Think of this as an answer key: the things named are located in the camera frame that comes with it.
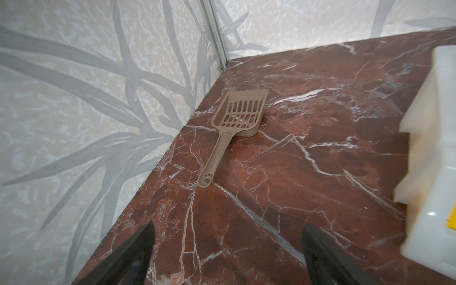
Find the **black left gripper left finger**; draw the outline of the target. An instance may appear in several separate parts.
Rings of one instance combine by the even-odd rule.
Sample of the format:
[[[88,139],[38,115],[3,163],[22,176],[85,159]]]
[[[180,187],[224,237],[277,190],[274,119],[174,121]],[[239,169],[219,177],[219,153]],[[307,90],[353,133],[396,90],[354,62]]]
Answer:
[[[136,231],[78,285],[143,285],[156,241],[153,222]]]

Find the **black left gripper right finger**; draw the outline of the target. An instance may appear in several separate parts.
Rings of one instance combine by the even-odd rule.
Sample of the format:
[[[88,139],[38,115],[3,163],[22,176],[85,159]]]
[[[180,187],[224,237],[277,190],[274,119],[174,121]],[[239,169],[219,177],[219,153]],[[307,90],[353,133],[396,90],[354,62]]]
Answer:
[[[313,285],[379,285],[381,282],[349,258],[311,224],[301,234],[303,254]]]

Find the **large yellow lego brick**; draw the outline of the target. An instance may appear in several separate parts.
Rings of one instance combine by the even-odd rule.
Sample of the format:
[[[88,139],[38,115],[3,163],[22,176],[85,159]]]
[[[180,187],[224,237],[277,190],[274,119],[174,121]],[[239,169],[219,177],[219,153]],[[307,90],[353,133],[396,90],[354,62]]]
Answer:
[[[453,207],[452,212],[446,223],[447,228],[456,230],[456,206]]]

